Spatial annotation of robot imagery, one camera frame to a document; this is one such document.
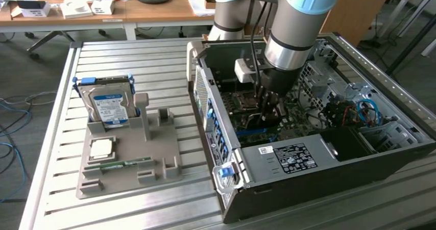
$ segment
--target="blue cable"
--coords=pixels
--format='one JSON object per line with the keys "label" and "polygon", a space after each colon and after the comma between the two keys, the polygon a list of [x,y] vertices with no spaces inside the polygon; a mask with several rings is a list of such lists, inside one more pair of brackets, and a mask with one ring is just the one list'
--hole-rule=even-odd
{"label": "blue cable", "polygon": [[0,203],[3,203],[7,199],[10,199],[24,188],[24,185],[26,185],[26,172],[24,172],[24,164],[23,164],[20,151],[15,148],[15,146],[11,143],[0,142],[0,145],[4,145],[4,146],[8,146],[8,147],[14,148],[15,153],[16,153],[16,155],[19,157],[19,162],[20,162],[20,165],[22,165],[22,172],[23,172],[23,183],[22,183],[20,187],[8,195],[8,197],[5,197],[4,199],[0,200]]}
{"label": "blue cable", "polygon": [[24,112],[24,113],[27,114],[27,120],[26,120],[26,122],[23,123],[23,125],[22,125],[20,127],[18,127],[14,131],[11,131],[11,132],[8,132],[8,133],[1,132],[3,134],[0,134],[0,137],[4,137],[5,135],[10,135],[10,134],[15,133],[15,132],[19,131],[23,127],[26,127],[26,125],[27,125],[28,122],[30,122],[31,113],[30,113],[27,110],[24,110],[24,109],[14,109],[14,108],[8,107],[7,105],[4,105],[3,103],[0,103],[0,106],[3,106],[3,107],[4,107],[7,110],[10,110],[10,111]]}
{"label": "blue cable", "polygon": [[371,99],[363,99],[357,102],[356,104],[356,109],[357,109],[357,113],[359,113],[359,116],[360,118],[367,121],[364,115],[361,114],[360,112],[360,103],[364,103],[364,102],[368,102],[373,107],[375,107],[375,112],[376,112],[376,115],[377,115],[377,124],[380,125],[381,124],[381,119],[380,119],[380,112],[379,112],[379,108],[377,108],[377,105],[375,103],[375,101],[372,101]]}

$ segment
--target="gray carpet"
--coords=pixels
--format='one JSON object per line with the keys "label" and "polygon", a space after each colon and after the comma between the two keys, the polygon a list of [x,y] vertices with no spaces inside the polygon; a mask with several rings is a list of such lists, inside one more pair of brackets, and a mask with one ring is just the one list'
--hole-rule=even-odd
{"label": "gray carpet", "polygon": [[[383,13],[379,16],[381,22],[385,21],[389,13],[392,12],[395,5],[385,5]],[[417,34],[428,22],[428,17],[421,16],[413,24],[411,30],[405,34],[404,38],[397,39],[397,46],[381,46],[380,49],[375,49],[376,52],[384,53],[387,47],[389,47],[385,55],[384,62],[389,65],[404,47],[411,42],[412,38]],[[157,36],[162,28],[153,28],[143,30],[150,36]],[[159,38],[177,38],[179,27],[167,27]],[[185,34],[189,37],[198,37],[207,33],[206,27],[185,27]],[[35,35],[42,38],[46,33],[36,33]],[[107,30],[107,37],[98,34],[98,30],[71,32],[71,36],[78,41],[104,41],[104,40],[126,40],[125,30],[115,29]],[[433,69],[436,62],[436,52],[433,52],[428,58],[417,56],[416,54],[423,51],[425,46],[432,42],[436,37],[436,30],[432,30],[425,39],[421,41],[415,51],[408,56],[405,62],[411,59],[411,63],[403,66],[403,70],[396,74],[397,80],[408,91],[417,97],[417,99],[428,106],[428,108],[436,112],[436,101],[433,91],[436,89],[436,82],[432,81],[436,78],[436,70]],[[0,97],[5,98],[14,95],[30,95],[42,91],[56,90],[60,80],[60,75],[64,66],[64,60],[68,52],[68,41],[58,36],[48,44],[40,47],[35,52],[40,54],[42,59],[34,61],[28,58],[26,49],[31,46],[35,40],[27,39],[24,33],[16,33],[15,38],[0,43]],[[373,50],[363,50],[368,57],[376,61],[377,55]],[[54,96],[47,96],[40,101],[51,99]],[[18,108],[27,108],[26,105],[15,106]],[[12,137],[16,145],[22,151],[26,168],[30,174],[34,174],[34,170],[38,163],[38,157],[43,144],[46,128],[51,115],[52,105],[36,106],[32,108],[31,123]],[[8,125],[22,113],[15,113],[0,108],[0,124]],[[7,142],[5,137],[0,137],[0,142]],[[1,147],[0,155],[4,154],[4,147]],[[0,160],[0,168],[7,163],[5,159]],[[22,184],[22,171],[18,161],[10,170],[0,174],[0,198],[5,197]],[[28,194],[30,182],[27,182],[24,189],[14,196],[14,198],[24,199]],[[0,204],[0,229],[18,229],[22,213],[24,209],[24,203],[1,203]]]}

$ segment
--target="white label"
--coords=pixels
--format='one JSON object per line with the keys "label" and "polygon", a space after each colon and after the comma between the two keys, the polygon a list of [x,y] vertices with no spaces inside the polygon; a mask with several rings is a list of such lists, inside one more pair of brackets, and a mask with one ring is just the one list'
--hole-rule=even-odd
{"label": "white label", "polygon": [[103,22],[122,22],[122,19],[103,19]]}
{"label": "white label", "polygon": [[123,95],[95,96],[94,102],[102,121],[107,124],[121,124],[127,122],[129,116],[125,106],[122,106]]}
{"label": "white label", "polygon": [[262,155],[269,154],[270,152],[273,152],[273,146],[260,147],[260,152]]}

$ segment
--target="white box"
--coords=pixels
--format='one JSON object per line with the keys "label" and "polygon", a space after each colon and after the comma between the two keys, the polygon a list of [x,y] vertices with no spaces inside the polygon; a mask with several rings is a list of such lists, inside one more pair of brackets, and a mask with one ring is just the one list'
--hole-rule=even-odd
{"label": "white box", "polygon": [[68,2],[60,4],[60,10],[63,14],[63,18],[76,18],[76,17],[87,17],[92,16],[92,11],[86,2],[76,3],[76,2]]}
{"label": "white box", "polygon": [[98,0],[92,2],[91,10],[96,15],[111,15],[114,13],[115,0]]}
{"label": "white box", "polygon": [[27,5],[24,6],[22,2],[19,3],[19,7],[22,10],[23,17],[47,17],[50,13],[50,3],[48,2],[26,2]]}

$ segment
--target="gray floor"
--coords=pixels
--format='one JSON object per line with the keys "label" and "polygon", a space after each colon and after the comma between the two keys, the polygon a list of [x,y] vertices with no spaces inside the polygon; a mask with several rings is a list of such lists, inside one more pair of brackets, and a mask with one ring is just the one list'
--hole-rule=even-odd
{"label": "gray floor", "polygon": [[[395,5],[385,5],[379,20],[384,21],[393,10]],[[428,22],[428,18],[421,16],[413,24],[404,38],[397,40],[397,46],[391,46],[384,61],[391,64],[404,47],[411,42],[421,27]],[[162,28],[153,28],[145,31],[150,36],[159,34]],[[185,27],[185,33],[189,37],[201,36],[205,34],[205,27]],[[166,28],[159,38],[177,38],[178,27]],[[46,33],[35,33],[40,38]],[[126,40],[125,31],[122,29],[107,30],[108,37],[102,37],[98,31],[71,32],[71,36],[79,41],[104,41],[104,40]],[[411,59],[411,63],[403,66],[403,70],[396,74],[399,82],[408,89],[408,91],[417,97],[417,99],[436,112],[436,101],[433,90],[436,89],[436,82],[432,81],[436,77],[436,70],[433,70],[436,62],[436,52],[428,58],[416,56],[423,51],[425,46],[436,38],[436,30],[432,30],[424,38],[416,50],[411,53],[405,62]],[[42,91],[58,89],[64,60],[68,52],[68,41],[58,36],[48,44],[46,44],[35,52],[40,54],[42,59],[34,61],[27,57],[26,49],[35,40],[27,39],[23,33],[18,33],[15,38],[7,42],[0,43],[0,97],[12,95],[30,95]],[[375,49],[379,53],[384,53],[388,45],[380,49]],[[368,57],[376,61],[377,56],[372,50],[363,50]],[[51,105],[36,106],[32,108],[32,120],[12,137],[23,154],[26,167],[32,174],[40,147],[44,139],[46,127],[48,124]],[[0,109],[0,124],[10,124],[22,114]],[[0,142],[7,142],[5,137],[0,137]],[[0,168],[4,167],[7,160],[0,160]],[[22,172],[19,163],[15,162],[10,170],[0,174],[0,197],[3,198],[12,192],[22,184]],[[24,189],[15,195],[14,198],[26,198],[28,194],[30,182],[27,182]],[[0,229],[18,229],[20,217],[24,209],[24,203],[1,203],[0,204]]]}

